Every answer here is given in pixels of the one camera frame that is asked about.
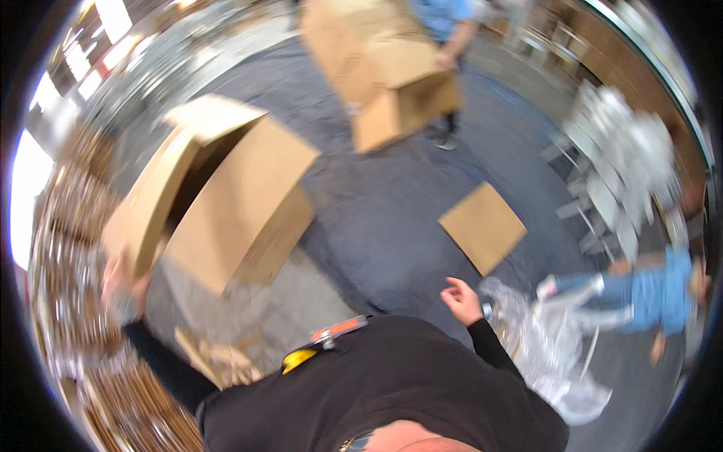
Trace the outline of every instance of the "open cardboard box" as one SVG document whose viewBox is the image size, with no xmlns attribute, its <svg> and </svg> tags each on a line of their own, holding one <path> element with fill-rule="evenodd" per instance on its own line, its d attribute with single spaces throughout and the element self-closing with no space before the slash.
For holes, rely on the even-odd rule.
<svg viewBox="0 0 723 452">
<path fill-rule="evenodd" d="M 357 152 L 422 128 L 461 104 L 455 75 L 403 0 L 309 0 L 303 39 L 351 118 Z"/>
<path fill-rule="evenodd" d="M 134 274 L 161 252 L 220 296 L 231 278 L 269 284 L 313 219 L 299 180 L 318 152 L 265 111 L 206 95 L 176 126 L 103 232 Z"/>
<path fill-rule="evenodd" d="M 486 182 L 445 213 L 440 225 L 482 276 L 489 275 L 527 232 L 497 190 Z"/>
</svg>

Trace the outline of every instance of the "person lying on floor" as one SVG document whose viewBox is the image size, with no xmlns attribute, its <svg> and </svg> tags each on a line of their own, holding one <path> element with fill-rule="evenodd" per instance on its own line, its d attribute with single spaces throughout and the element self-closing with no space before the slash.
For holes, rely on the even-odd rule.
<svg viewBox="0 0 723 452">
<path fill-rule="evenodd" d="M 563 451 L 568 426 L 535 392 L 461 280 L 441 293 L 475 353 L 413 317 L 309 344 L 279 371 L 219 391 L 148 330 L 150 277 L 133 281 L 125 254 L 108 263 L 103 301 L 159 381 L 195 413 L 209 451 Z"/>
<path fill-rule="evenodd" d="M 627 260 L 617 260 L 605 274 L 549 275 L 537 286 L 537 300 L 544 302 L 560 292 L 595 285 L 599 297 L 583 308 L 621 312 L 627 320 L 617 329 L 621 333 L 656 328 L 650 351 L 655 365 L 665 350 L 665 338 L 683 331 L 693 307 L 705 303 L 710 283 L 702 259 L 691 262 L 687 250 L 668 246 L 663 254 L 641 256 L 635 267 Z"/>
</svg>

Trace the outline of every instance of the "orange tag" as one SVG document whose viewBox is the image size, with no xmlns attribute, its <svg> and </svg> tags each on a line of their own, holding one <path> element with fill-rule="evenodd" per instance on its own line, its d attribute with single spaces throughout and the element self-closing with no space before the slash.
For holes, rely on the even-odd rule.
<svg viewBox="0 0 723 452">
<path fill-rule="evenodd" d="M 342 323 L 337 323 L 336 325 L 330 326 L 328 328 L 323 328 L 321 330 L 315 331 L 314 333 L 312 333 L 310 341 L 312 342 L 312 344 L 318 344 L 319 342 L 324 341 L 328 338 L 335 338 L 337 336 L 341 336 L 342 334 L 348 333 L 349 331 L 358 330 L 362 326 L 365 326 L 367 323 L 367 317 L 365 315 L 357 315 L 353 319 L 345 320 Z"/>
</svg>

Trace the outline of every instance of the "clear plastic wrap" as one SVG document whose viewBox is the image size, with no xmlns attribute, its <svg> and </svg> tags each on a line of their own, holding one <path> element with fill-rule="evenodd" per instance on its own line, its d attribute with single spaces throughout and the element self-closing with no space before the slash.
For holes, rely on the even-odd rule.
<svg viewBox="0 0 723 452">
<path fill-rule="evenodd" d="M 614 328 L 624 319 L 580 309 L 596 293 L 592 285 L 534 307 L 525 294 L 496 278 L 485 278 L 479 293 L 495 300 L 488 321 L 527 385 L 569 425 L 596 419 L 612 390 L 596 383 L 589 372 L 581 375 L 583 334 L 601 325 Z"/>
</svg>

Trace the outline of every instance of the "hand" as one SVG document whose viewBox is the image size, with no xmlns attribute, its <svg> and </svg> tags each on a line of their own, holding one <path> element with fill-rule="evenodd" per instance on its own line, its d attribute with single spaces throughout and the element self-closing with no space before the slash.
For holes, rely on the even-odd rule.
<svg viewBox="0 0 723 452">
<path fill-rule="evenodd" d="M 658 364 L 660 357 L 663 356 L 665 351 L 665 335 L 663 333 L 657 333 L 653 340 L 653 348 L 650 349 L 650 364 L 655 366 Z"/>
<path fill-rule="evenodd" d="M 617 259 L 613 261 L 607 268 L 608 273 L 611 275 L 626 275 L 630 273 L 633 266 L 626 259 Z"/>
<path fill-rule="evenodd" d="M 455 318 L 465 328 L 469 328 L 471 324 L 482 318 L 477 294 L 461 279 L 447 278 L 447 282 L 452 286 L 440 293 L 442 301 L 449 306 Z"/>
<path fill-rule="evenodd" d="M 450 55 L 449 52 L 437 51 L 437 54 L 435 54 L 435 67 L 440 71 L 457 70 L 457 58 Z"/>
<path fill-rule="evenodd" d="M 133 323 L 145 313 L 146 296 L 150 285 L 150 272 L 133 281 L 128 266 L 127 251 L 111 259 L 103 272 L 101 299 L 108 314 L 121 326 Z"/>
</svg>

